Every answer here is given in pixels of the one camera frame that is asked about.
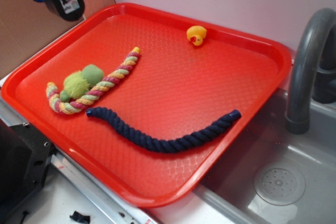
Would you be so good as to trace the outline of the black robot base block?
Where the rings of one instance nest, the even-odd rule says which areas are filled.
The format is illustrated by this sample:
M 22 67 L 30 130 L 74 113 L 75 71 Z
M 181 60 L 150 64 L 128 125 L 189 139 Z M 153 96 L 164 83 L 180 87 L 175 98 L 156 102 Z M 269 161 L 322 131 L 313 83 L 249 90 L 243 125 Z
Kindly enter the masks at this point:
M 33 125 L 1 121 L 1 223 L 44 187 L 53 150 Z

